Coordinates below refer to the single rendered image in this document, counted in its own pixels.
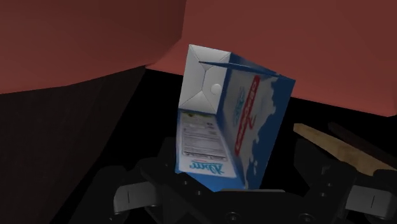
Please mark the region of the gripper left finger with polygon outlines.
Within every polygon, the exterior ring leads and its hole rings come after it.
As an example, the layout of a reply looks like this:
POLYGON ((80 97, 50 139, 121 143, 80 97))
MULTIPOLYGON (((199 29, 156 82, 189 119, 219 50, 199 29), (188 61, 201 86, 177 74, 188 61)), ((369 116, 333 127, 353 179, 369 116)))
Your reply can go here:
POLYGON ((168 137, 157 157, 130 171, 101 170, 69 224, 214 224, 212 191, 175 166, 176 140, 168 137))

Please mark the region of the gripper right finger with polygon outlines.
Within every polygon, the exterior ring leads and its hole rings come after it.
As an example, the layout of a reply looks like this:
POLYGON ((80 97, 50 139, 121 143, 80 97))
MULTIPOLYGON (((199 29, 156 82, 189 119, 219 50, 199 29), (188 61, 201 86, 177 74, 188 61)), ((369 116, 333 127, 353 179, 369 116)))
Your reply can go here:
POLYGON ((347 224, 350 211, 371 224, 397 224, 397 171, 362 174, 306 139, 296 140, 294 166, 310 187, 296 210, 296 224, 347 224))

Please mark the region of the blue and white milk carton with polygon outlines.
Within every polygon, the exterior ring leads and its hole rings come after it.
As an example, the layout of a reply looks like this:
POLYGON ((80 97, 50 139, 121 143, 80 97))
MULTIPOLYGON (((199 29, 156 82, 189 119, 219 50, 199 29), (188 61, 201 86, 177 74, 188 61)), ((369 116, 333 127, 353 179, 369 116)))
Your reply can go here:
POLYGON ((189 45, 175 171, 214 192, 259 188, 294 86, 232 52, 189 45))

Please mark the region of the tan wooden stick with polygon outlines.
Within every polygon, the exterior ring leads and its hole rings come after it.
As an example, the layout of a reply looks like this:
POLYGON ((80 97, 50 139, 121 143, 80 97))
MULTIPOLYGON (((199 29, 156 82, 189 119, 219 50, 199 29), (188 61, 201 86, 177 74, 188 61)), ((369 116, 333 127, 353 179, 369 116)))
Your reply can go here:
POLYGON ((396 168, 381 162, 364 151, 302 123, 295 123, 293 131, 327 151, 339 161, 355 167, 357 171, 363 174, 373 176, 376 170, 381 169, 397 171, 396 168))

